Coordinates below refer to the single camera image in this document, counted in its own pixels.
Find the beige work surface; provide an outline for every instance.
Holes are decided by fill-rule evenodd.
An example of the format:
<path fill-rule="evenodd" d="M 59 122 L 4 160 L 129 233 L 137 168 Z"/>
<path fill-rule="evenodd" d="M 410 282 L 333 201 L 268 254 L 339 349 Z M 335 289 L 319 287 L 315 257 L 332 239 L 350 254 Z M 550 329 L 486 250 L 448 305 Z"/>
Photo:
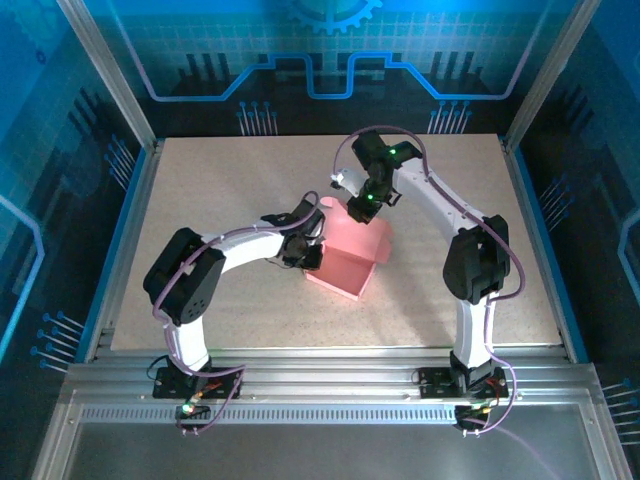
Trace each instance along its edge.
<path fill-rule="evenodd" d="M 344 137 L 181 138 L 165 143 L 149 207 L 127 280 L 114 350 L 161 349 L 162 328 L 151 316 L 142 280 L 173 233 L 224 233 L 260 216 L 291 211 L 311 189 L 329 187 L 336 147 Z M 424 135 L 430 166 L 486 215 L 509 223 L 527 288 L 497 306 L 496 343 L 559 343 L 524 220 L 495 135 Z M 387 143 L 404 140 L 386 136 Z M 341 166 L 357 167 L 349 148 Z M 352 301 L 309 282 L 297 270 L 266 261 L 221 278 L 205 314 L 209 348 L 450 346 L 456 332 L 453 297 L 442 280 L 447 245 L 416 205 L 403 201 L 380 216 L 394 229 L 387 264 L 378 265 L 362 298 Z M 504 292 L 517 286 L 517 271 Z"/>

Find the enclosure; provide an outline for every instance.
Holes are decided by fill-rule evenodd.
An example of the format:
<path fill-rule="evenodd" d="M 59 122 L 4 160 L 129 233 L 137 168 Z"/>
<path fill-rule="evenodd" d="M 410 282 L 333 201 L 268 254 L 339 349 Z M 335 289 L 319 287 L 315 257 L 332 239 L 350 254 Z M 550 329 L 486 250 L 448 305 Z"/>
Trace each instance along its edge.
<path fill-rule="evenodd" d="M 0 2 L 3 478 L 637 475 L 636 2 Z M 372 124 L 508 220 L 528 280 L 495 314 L 509 433 L 463 438 L 413 382 L 458 327 L 448 245 L 401 199 L 357 302 L 267 262 L 225 274 L 204 335 L 243 390 L 182 438 L 147 378 L 145 273 L 179 228 L 346 201 L 335 151 Z"/>

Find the black end effector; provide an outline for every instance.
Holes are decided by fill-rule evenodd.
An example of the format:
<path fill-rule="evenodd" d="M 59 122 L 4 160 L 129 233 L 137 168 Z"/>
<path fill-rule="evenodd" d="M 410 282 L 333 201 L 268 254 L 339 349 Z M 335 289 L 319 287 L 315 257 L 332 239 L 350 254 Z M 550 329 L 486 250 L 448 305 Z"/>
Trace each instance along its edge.
<path fill-rule="evenodd" d="M 289 225 L 308 215 L 312 208 L 311 202 L 302 200 L 291 213 L 266 215 L 261 220 L 269 222 L 273 226 Z M 324 221 L 324 213 L 320 209 L 316 209 L 311 218 L 302 225 L 280 232 L 285 239 L 278 258 L 282 258 L 282 262 L 287 267 L 303 270 L 319 269 L 322 263 L 322 245 L 312 245 L 312 242 L 317 240 L 317 237 L 313 237 L 312 234 Z"/>
<path fill-rule="evenodd" d="M 173 235 L 144 278 L 143 287 L 151 303 L 155 304 L 171 277 L 203 245 L 200 235 L 189 228 L 182 228 Z M 191 273 L 180 275 L 160 306 L 174 325 L 191 323 L 207 309 L 225 261 L 226 257 L 220 250 L 207 248 L 195 260 Z"/>
<path fill-rule="evenodd" d="M 483 220 L 509 244 L 509 227 L 504 218 L 496 215 Z M 477 305 L 482 297 L 502 288 L 510 268 L 507 252 L 477 226 L 470 230 L 461 229 L 453 237 L 444 263 L 443 277 L 456 298 Z"/>
<path fill-rule="evenodd" d="M 376 131 L 359 135 L 351 148 L 369 178 L 360 194 L 347 202 L 347 212 L 357 222 L 369 223 L 383 205 L 393 207 L 400 198 L 393 189 L 393 171 L 422 154 L 410 142 L 389 146 Z"/>

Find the glass panel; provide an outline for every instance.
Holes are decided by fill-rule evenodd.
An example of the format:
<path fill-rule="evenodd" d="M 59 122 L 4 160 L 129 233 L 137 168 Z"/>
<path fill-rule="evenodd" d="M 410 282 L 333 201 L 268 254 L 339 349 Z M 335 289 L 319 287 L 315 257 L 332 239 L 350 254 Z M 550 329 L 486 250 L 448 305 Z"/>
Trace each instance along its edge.
<path fill-rule="evenodd" d="M 573 0 L 91 0 L 159 136 L 504 133 Z"/>
<path fill-rule="evenodd" d="M 640 358 L 638 25 L 637 2 L 602 2 L 521 145 L 587 351 L 621 368 Z"/>
<path fill-rule="evenodd" d="M 56 2 L 0 7 L 0 477 L 28 478 L 140 147 Z"/>

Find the purple cable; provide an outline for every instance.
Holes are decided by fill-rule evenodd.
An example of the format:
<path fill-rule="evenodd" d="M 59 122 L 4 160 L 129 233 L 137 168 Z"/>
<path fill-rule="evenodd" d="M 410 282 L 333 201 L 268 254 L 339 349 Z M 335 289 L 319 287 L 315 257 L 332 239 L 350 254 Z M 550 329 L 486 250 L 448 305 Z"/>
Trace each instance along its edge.
<path fill-rule="evenodd" d="M 477 418 L 465 418 L 465 421 L 471 422 L 471 423 L 477 423 L 478 425 L 482 425 L 482 426 L 485 426 L 487 424 L 487 422 L 483 422 L 482 420 L 479 420 Z M 535 458 L 538 461 L 538 463 L 544 467 L 544 469 L 549 473 L 549 475 L 551 475 L 551 477 L 553 477 L 555 480 L 561 480 L 560 475 L 554 472 L 553 469 L 549 466 L 549 464 L 544 461 L 544 458 L 542 458 L 542 455 L 540 454 L 540 452 L 538 452 L 535 448 L 529 445 L 526 442 L 526 440 L 516 435 L 512 431 L 507 430 L 504 427 L 498 427 L 498 426 L 495 426 L 495 427 L 500 433 L 504 433 L 506 436 L 510 437 L 511 439 L 515 440 L 520 445 L 522 445 L 525 449 L 529 450 L 529 453 L 531 453 L 533 458 Z"/>
<path fill-rule="evenodd" d="M 486 305 L 486 313 L 484 316 L 484 346 L 487 349 L 487 353 L 489 353 L 489 357 L 494 360 L 495 362 L 500 363 L 501 365 L 504 365 L 505 367 L 507 367 L 507 369 L 509 369 L 509 372 L 511 373 L 511 377 L 513 378 L 513 389 L 511 392 L 511 398 L 509 398 L 509 403 L 507 404 L 507 408 L 504 411 L 504 413 L 502 414 L 502 416 L 496 420 L 495 423 L 493 423 L 492 425 L 487 426 L 486 428 L 484 428 L 480 433 L 487 433 L 490 432 L 491 430 L 493 430 L 494 428 L 496 428 L 498 425 L 500 425 L 504 419 L 507 417 L 507 415 L 509 414 L 509 412 L 511 411 L 511 409 L 513 408 L 513 402 L 515 401 L 517 392 L 518 392 L 518 381 L 516 379 L 516 372 L 513 369 L 513 366 L 505 361 L 502 360 L 501 358 L 497 357 L 490 345 L 492 344 L 491 339 L 489 338 L 489 317 L 490 317 L 490 304 L 493 302 L 497 302 L 497 301 L 502 301 L 502 300 L 508 300 L 510 298 L 514 298 L 517 297 L 518 295 L 520 295 L 520 293 L 522 293 L 522 291 L 524 290 L 524 287 L 526 285 L 526 276 L 524 273 L 524 267 L 522 266 L 522 263 L 520 262 L 520 259 L 518 258 L 518 256 L 513 252 L 513 250 L 511 250 L 511 248 L 509 247 L 509 245 L 507 244 L 507 242 L 505 242 L 502 237 L 500 237 L 500 235 L 498 235 L 489 225 L 487 225 L 486 223 L 484 223 L 481 219 L 479 219 L 478 217 L 476 217 L 475 215 L 473 215 L 471 212 L 468 212 L 462 205 L 460 205 L 453 197 L 451 197 L 451 195 L 449 195 L 444 188 L 442 188 L 438 182 L 436 182 L 436 180 L 431 176 L 432 171 L 429 169 L 429 162 L 427 160 L 427 148 L 424 145 L 424 142 L 413 132 L 406 130 L 404 128 L 400 128 L 400 127 L 395 127 L 393 125 L 372 125 L 370 127 L 365 127 L 365 128 L 361 128 L 360 130 L 356 130 L 355 132 L 353 132 L 351 135 L 349 135 L 347 138 L 345 138 L 342 143 L 340 144 L 340 146 L 338 147 L 338 150 L 336 151 L 336 155 L 333 158 L 333 174 L 336 174 L 336 165 L 338 163 L 338 155 L 340 155 L 340 151 L 342 150 L 342 147 L 344 147 L 344 145 L 351 140 L 352 138 L 362 134 L 362 133 L 367 133 L 370 132 L 372 130 L 391 130 L 393 132 L 398 132 L 398 133 L 402 133 L 404 135 L 409 136 L 411 139 L 413 139 L 418 146 L 420 147 L 420 152 L 422 153 L 422 166 L 425 172 L 425 176 L 427 177 L 427 180 L 429 181 L 429 183 L 431 185 L 433 185 L 433 188 L 442 196 L 442 198 L 444 198 L 447 202 L 449 202 L 449 204 L 455 208 L 458 212 L 460 212 L 463 215 L 466 215 L 472 222 L 474 222 L 476 225 L 478 225 L 480 228 L 482 228 L 482 230 L 484 230 L 485 232 L 487 232 L 497 243 L 498 245 L 500 245 L 505 252 L 507 252 L 507 255 L 509 255 L 509 258 L 511 258 L 511 260 L 513 261 L 513 264 L 516 266 L 516 269 L 518 270 L 518 276 L 520 277 L 520 284 L 518 285 L 518 288 L 512 292 L 509 293 L 508 295 L 503 295 L 501 297 L 494 297 L 494 298 L 489 298 L 487 300 L 487 305 Z"/>
<path fill-rule="evenodd" d="M 167 343 L 167 348 L 169 349 L 169 352 L 171 354 L 171 359 L 172 359 L 173 363 L 180 370 L 182 370 L 182 372 L 184 372 L 187 375 L 194 375 L 194 376 L 203 377 L 203 378 L 218 378 L 218 377 L 224 377 L 224 376 L 227 376 L 227 375 L 231 375 L 233 373 L 240 372 L 240 376 L 236 379 L 236 381 L 235 381 L 235 383 L 233 385 L 233 388 L 231 389 L 231 392 L 229 393 L 229 396 L 227 397 L 225 402 L 222 404 L 222 407 L 220 408 L 218 413 L 211 419 L 211 421 L 209 423 L 207 423 L 204 427 L 200 428 L 200 429 L 197 429 L 197 428 L 194 428 L 193 430 L 183 429 L 183 433 L 185 433 L 185 434 L 186 433 L 192 433 L 194 435 L 197 435 L 199 431 L 204 432 L 204 431 L 208 430 L 209 428 L 211 428 L 218 421 L 218 419 L 222 416 L 222 412 L 224 411 L 226 406 L 231 401 L 231 398 L 233 397 L 235 392 L 240 387 L 240 383 L 242 381 L 242 378 L 244 376 L 244 372 L 246 370 L 246 365 L 240 365 L 239 367 L 228 368 L 226 370 L 221 370 L 219 372 L 211 372 L 211 373 L 197 372 L 197 371 L 192 370 L 191 368 L 189 368 L 189 366 L 185 365 L 185 363 L 182 361 L 182 359 L 178 355 L 178 350 L 177 350 L 177 347 L 176 347 L 176 345 L 174 343 L 173 336 L 171 335 L 171 330 L 169 328 L 169 326 L 171 325 L 171 319 L 162 310 L 160 310 L 160 306 L 162 305 L 162 302 L 164 302 L 164 300 L 167 298 L 167 295 L 169 294 L 171 289 L 178 282 L 178 279 L 180 278 L 180 276 L 188 270 L 188 268 L 191 266 L 191 264 L 200 255 L 202 255 L 202 253 L 204 251 L 206 251 L 208 248 L 212 247 L 213 245 L 216 245 L 216 244 L 220 243 L 224 238 L 234 237 L 236 235 L 241 235 L 241 234 L 244 234 L 244 233 L 251 233 L 251 232 L 274 232 L 274 233 L 277 233 L 277 232 L 280 232 L 282 230 L 288 230 L 288 229 L 291 229 L 291 228 L 296 228 L 296 227 L 302 225 L 307 220 L 309 220 L 311 218 L 311 216 L 315 213 L 315 211 L 318 209 L 318 206 L 320 205 L 320 196 L 315 191 L 312 191 L 312 190 L 308 191 L 307 193 L 305 193 L 303 195 L 302 199 L 303 200 L 306 199 L 309 195 L 313 195 L 315 197 L 315 202 L 314 202 L 313 208 L 309 211 L 309 213 L 307 215 L 302 217 L 300 220 L 296 220 L 295 222 L 292 222 L 292 223 L 290 223 L 288 225 L 281 225 L 281 226 L 258 227 L 258 226 L 254 225 L 252 227 L 238 228 L 238 229 L 235 229 L 235 230 L 231 230 L 231 231 L 229 231 L 229 232 L 227 232 L 227 233 L 225 233 L 223 235 L 220 235 L 220 236 L 214 238 L 213 240 L 211 240 L 211 241 L 205 243 L 204 245 L 202 245 L 200 248 L 198 248 L 195 252 L 193 252 L 182 263 L 182 265 L 180 266 L 180 268 L 178 268 L 176 273 L 173 274 L 173 276 L 171 277 L 169 282 L 167 282 L 167 285 L 165 285 L 164 289 L 162 290 L 162 292 L 160 292 L 160 295 L 158 295 L 158 298 L 156 299 L 155 303 L 153 304 L 153 316 L 154 316 L 154 318 L 156 318 L 157 320 L 162 322 L 162 328 L 164 329 L 164 338 L 165 338 L 165 342 Z"/>

